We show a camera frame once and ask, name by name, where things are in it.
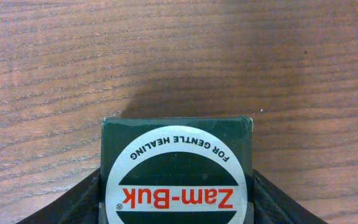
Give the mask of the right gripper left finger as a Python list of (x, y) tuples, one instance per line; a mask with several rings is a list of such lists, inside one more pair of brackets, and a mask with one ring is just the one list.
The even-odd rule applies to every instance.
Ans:
[(100, 170), (17, 224), (97, 224)]

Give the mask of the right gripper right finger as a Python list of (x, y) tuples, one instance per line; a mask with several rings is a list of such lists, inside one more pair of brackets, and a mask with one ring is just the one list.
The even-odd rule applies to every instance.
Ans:
[(254, 180), (255, 224), (328, 224), (302, 207), (256, 170)]

